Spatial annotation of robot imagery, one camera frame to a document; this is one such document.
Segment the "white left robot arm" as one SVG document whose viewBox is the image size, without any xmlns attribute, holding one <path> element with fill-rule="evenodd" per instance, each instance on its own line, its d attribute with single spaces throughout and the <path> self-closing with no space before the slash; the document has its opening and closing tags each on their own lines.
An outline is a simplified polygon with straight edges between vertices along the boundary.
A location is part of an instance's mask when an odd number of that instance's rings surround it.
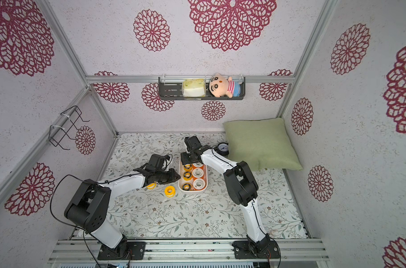
<svg viewBox="0 0 406 268">
<path fill-rule="evenodd" d="M 170 167 L 171 155 L 153 154 L 150 160 L 134 169 L 133 174 L 122 175 L 111 181 L 81 182 L 65 209 L 64 217 L 101 242 L 99 260 L 137 259 L 130 252 L 127 238 L 107 219 L 110 203 L 118 196 L 147 187 L 151 184 L 166 185 L 180 179 Z"/>
</svg>

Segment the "orange white tape roll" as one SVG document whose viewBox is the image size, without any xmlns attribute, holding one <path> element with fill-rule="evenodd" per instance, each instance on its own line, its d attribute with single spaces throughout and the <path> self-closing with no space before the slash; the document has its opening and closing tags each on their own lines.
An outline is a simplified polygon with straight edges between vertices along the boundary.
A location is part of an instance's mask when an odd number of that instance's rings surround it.
<svg viewBox="0 0 406 268">
<path fill-rule="evenodd" d="M 193 189 L 195 191 L 201 191 L 205 189 L 206 187 L 206 181 L 204 179 L 195 179 L 193 181 Z"/>
<path fill-rule="evenodd" d="M 203 167 L 204 165 L 203 165 L 202 163 L 193 163 L 193 166 L 194 166 L 195 168 L 201 168 L 201 167 Z"/>
<path fill-rule="evenodd" d="M 194 179 L 203 179 L 205 172 L 202 168 L 194 168 L 192 171 L 192 176 Z"/>
</svg>

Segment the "black yellow tape roll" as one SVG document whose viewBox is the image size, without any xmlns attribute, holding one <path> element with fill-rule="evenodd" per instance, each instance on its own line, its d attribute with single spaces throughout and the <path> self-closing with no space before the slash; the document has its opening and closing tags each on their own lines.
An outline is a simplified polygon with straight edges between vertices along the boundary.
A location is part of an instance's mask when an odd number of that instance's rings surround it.
<svg viewBox="0 0 406 268">
<path fill-rule="evenodd" d="M 191 185 L 190 183 L 184 183 L 184 184 L 181 186 L 181 189 L 182 189 L 183 191 L 190 191 L 190 190 L 192 189 L 192 185 Z"/>
<path fill-rule="evenodd" d="M 192 172 L 184 172 L 183 178 L 184 178 L 185 181 L 190 181 L 190 180 L 192 180 L 192 179 L 193 179 Z"/>
</svg>

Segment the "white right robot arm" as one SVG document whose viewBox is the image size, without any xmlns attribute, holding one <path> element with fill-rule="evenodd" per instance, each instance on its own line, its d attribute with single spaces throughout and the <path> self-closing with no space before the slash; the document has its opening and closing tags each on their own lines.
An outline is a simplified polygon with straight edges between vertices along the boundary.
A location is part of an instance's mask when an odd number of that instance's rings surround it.
<svg viewBox="0 0 406 268">
<path fill-rule="evenodd" d="M 259 186 L 245 161 L 235 162 L 218 154 L 213 147 L 202 145 L 196 136 L 185 137 L 186 151 L 181 153 L 183 164 L 204 164 L 224 177 L 231 200 L 240 207 L 247 228 L 247 245 L 233 243 L 237 258 L 280 259 L 278 243 L 264 229 L 258 209 Z"/>
</svg>

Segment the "white plastic storage box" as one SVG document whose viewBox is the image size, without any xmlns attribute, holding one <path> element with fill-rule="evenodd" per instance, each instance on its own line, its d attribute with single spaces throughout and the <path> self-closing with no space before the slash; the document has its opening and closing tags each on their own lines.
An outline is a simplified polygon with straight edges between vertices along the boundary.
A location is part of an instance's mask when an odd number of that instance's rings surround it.
<svg viewBox="0 0 406 268">
<path fill-rule="evenodd" d="M 179 162 L 177 182 L 178 188 L 183 193 L 203 193 L 208 186 L 207 166 L 202 163 L 183 164 Z"/>
</svg>

